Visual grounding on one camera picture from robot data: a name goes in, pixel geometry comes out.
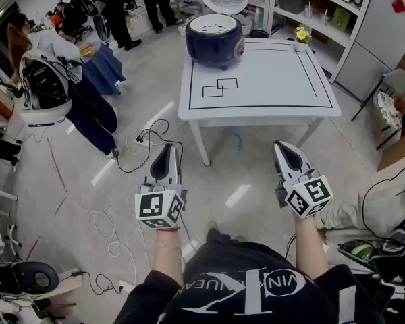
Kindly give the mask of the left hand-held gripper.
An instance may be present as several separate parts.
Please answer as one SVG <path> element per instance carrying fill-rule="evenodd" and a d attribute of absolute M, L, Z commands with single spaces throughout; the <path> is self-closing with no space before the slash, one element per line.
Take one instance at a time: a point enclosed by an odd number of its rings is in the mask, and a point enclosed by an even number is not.
<path fill-rule="evenodd" d="M 150 167 L 152 178 L 145 178 L 139 193 L 134 195 L 136 219 L 151 229 L 179 227 L 179 218 L 186 204 L 181 185 L 181 158 L 181 149 L 167 143 Z"/>

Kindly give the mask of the white shell backpack rig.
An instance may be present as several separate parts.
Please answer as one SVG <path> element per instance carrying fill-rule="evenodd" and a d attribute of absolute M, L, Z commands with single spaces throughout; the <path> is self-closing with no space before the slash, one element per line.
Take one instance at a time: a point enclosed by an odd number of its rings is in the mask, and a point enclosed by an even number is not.
<path fill-rule="evenodd" d="M 30 127 L 52 126 L 65 119 L 72 108 L 68 97 L 69 79 L 45 54 L 29 50 L 19 66 L 24 91 L 21 118 Z"/>

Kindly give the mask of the grey chair with black legs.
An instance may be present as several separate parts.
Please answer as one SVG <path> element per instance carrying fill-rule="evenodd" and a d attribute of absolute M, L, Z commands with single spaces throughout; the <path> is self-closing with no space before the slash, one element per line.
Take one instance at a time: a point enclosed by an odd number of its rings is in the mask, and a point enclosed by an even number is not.
<path fill-rule="evenodd" d="M 398 68 L 383 74 L 360 105 L 360 109 L 351 119 L 351 122 L 353 122 L 369 104 L 372 104 L 373 115 L 376 118 L 377 124 L 382 126 L 381 131 L 392 130 L 391 134 L 376 147 L 377 151 L 385 146 L 398 132 L 401 133 L 401 136 L 405 135 L 405 115 L 402 116 L 402 127 L 399 130 L 395 130 L 393 127 L 389 126 L 382 118 L 381 112 L 377 106 L 377 95 L 379 92 L 384 92 L 392 99 L 394 99 L 396 95 L 403 95 L 405 98 L 405 70 Z"/>

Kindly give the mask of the yellow potted flower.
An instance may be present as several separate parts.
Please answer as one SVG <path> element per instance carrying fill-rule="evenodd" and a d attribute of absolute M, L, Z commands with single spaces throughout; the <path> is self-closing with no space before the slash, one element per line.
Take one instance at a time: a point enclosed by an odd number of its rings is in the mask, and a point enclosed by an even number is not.
<path fill-rule="evenodd" d="M 296 27 L 294 32 L 294 48 L 297 52 L 299 51 L 306 51 L 308 49 L 309 43 L 312 41 L 312 36 L 305 27 L 300 26 Z"/>

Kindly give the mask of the blue covered stand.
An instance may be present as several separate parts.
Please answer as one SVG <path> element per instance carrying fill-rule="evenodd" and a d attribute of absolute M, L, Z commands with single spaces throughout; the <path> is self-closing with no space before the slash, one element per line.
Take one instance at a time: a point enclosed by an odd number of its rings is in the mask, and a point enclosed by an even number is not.
<path fill-rule="evenodd" d="M 119 96 L 119 84 L 126 81 L 122 74 L 122 63 L 113 51 L 102 42 L 92 42 L 96 53 L 83 57 L 83 75 L 98 89 L 102 96 Z"/>

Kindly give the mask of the wooden side table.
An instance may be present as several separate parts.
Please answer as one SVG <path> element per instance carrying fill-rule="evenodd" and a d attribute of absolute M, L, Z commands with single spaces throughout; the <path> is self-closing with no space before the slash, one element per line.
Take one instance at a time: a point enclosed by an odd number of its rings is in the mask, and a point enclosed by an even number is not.
<path fill-rule="evenodd" d="M 397 163 L 405 157 L 405 136 L 383 151 L 377 172 Z"/>

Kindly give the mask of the green box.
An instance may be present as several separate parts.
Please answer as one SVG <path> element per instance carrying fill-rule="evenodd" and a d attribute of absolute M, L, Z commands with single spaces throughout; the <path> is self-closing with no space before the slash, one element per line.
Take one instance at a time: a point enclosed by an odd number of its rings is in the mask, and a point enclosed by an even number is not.
<path fill-rule="evenodd" d="M 332 26 L 341 32 L 345 32 L 351 18 L 351 12 L 337 6 L 332 19 Z"/>

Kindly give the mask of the white perforated lid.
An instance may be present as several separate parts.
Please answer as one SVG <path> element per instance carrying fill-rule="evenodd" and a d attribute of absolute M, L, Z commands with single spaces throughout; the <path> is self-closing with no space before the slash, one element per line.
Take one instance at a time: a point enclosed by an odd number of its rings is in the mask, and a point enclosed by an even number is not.
<path fill-rule="evenodd" d="M 238 21 L 228 15 L 210 13 L 198 16 L 190 22 L 190 29 L 193 32 L 209 34 L 225 34 L 234 30 Z"/>

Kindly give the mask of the white metal shelving rack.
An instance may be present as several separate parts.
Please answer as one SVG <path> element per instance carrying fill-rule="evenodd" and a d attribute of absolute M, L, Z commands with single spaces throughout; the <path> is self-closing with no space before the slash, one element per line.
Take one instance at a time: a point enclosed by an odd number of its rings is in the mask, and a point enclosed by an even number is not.
<path fill-rule="evenodd" d="M 274 39 L 294 39 L 296 27 L 303 26 L 310 32 L 312 41 L 310 49 L 316 55 L 321 67 L 328 72 L 333 82 L 348 55 L 352 43 L 358 34 L 362 21 L 367 11 L 370 0 L 363 0 L 361 7 L 354 4 L 354 0 L 347 3 L 343 0 L 305 0 L 311 1 L 313 16 L 311 19 L 300 14 L 290 13 L 280 8 L 278 0 L 264 0 L 262 7 L 249 4 L 241 11 L 243 16 L 253 19 L 253 29 L 264 30 Z M 337 6 L 351 12 L 351 18 L 345 32 L 332 26 L 332 19 Z M 320 14 L 325 10 L 329 20 L 326 26 L 319 23 Z"/>

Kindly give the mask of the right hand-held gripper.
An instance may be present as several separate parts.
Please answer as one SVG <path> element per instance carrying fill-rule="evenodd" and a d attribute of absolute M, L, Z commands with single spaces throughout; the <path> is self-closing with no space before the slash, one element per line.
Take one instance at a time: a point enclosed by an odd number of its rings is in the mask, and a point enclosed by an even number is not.
<path fill-rule="evenodd" d="M 281 208 L 289 207 L 295 216 L 304 219 L 321 211 L 333 199 L 327 178 L 313 169 L 299 148 L 275 141 L 273 155 L 277 172 L 284 181 L 275 191 Z"/>

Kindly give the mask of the grey refrigerator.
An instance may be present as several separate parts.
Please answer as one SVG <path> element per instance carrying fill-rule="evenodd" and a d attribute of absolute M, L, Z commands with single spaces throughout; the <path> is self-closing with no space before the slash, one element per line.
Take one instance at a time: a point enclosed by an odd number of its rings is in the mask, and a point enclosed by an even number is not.
<path fill-rule="evenodd" d="M 358 34 L 335 78 L 360 102 L 383 74 L 398 66 L 405 54 L 405 12 L 395 13 L 394 1 L 369 1 Z"/>

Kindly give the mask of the dark blue rice cooker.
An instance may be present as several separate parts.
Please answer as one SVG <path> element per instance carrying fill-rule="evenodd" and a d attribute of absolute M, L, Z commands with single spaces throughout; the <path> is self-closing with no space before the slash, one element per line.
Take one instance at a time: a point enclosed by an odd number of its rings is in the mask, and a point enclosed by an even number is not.
<path fill-rule="evenodd" d="M 235 15 L 247 5 L 248 0 L 202 0 L 205 7 L 211 10 L 206 14 L 223 14 L 237 20 Z M 203 35 L 191 31 L 190 22 L 186 25 L 186 46 L 193 61 L 211 68 L 227 67 L 237 60 L 244 52 L 244 33 L 242 23 L 225 34 Z"/>

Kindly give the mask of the person's left forearm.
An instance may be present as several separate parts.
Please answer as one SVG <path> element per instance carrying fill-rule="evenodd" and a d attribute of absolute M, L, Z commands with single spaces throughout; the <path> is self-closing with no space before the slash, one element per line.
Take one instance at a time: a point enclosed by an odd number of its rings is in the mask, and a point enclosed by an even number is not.
<path fill-rule="evenodd" d="M 183 286 L 182 242 L 178 230 L 178 227 L 157 230 L 152 269 L 167 275 Z"/>

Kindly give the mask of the patterned round seat cushion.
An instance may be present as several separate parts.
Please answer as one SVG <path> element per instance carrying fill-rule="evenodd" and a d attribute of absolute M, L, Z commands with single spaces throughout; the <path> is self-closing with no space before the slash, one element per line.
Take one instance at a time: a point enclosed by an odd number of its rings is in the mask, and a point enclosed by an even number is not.
<path fill-rule="evenodd" d="M 384 92 L 377 95 L 377 106 L 386 123 L 399 130 L 402 127 L 402 114 L 395 108 L 394 100 Z"/>

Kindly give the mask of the black oval floor fan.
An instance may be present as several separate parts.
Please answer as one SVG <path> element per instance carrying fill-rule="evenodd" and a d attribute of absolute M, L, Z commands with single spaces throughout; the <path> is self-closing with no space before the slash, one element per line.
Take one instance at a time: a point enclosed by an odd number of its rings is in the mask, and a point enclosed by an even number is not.
<path fill-rule="evenodd" d="M 92 18 L 98 38 L 106 45 L 111 40 L 107 19 L 102 14 L 105 4 L 100 0 L 81 0 L 83 10 Z"/>

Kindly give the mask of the person's right forearm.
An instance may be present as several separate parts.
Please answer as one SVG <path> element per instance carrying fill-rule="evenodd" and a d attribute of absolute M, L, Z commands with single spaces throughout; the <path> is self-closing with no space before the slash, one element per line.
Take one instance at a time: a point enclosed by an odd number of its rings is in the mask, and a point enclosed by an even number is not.
<path fill-rule="evenodd" d="M 313 217 L 294 219 L 296 231 L 296 266 L 310 278 L 328 272 L 329 266 Z"/>

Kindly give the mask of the golden bowl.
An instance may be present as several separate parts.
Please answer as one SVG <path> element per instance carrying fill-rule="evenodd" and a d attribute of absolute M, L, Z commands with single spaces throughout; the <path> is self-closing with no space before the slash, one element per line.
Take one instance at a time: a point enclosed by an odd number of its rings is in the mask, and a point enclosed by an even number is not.
<path fill-rule="evenodd" d="M 96 48 L 90 42 L 83 44 L 79 47 L 80 55 L 82 57 L 91 57 L 96 53 Z"/>

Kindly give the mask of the green tape roll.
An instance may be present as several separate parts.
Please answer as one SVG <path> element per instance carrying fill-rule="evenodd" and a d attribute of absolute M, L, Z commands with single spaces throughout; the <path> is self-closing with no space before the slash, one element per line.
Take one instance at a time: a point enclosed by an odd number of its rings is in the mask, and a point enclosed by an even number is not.
<path fill-rule="evenodd" d="M 352 249 L 351 254 L 363 261 L 369 261 L 375 254 L 375 247 L 371 244 L 360 244 Z"/>

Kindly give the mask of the person's black printed shirt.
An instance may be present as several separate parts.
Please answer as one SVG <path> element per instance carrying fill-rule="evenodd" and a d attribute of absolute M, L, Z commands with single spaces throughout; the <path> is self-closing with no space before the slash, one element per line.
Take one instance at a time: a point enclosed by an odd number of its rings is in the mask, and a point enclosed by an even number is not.
<path fill-rule="evenodd" d="M 211 230 L 183 283 L 152 270 L 114 324 L 385 324 L 346 265 L 312 278 L 262 244 Z"/>

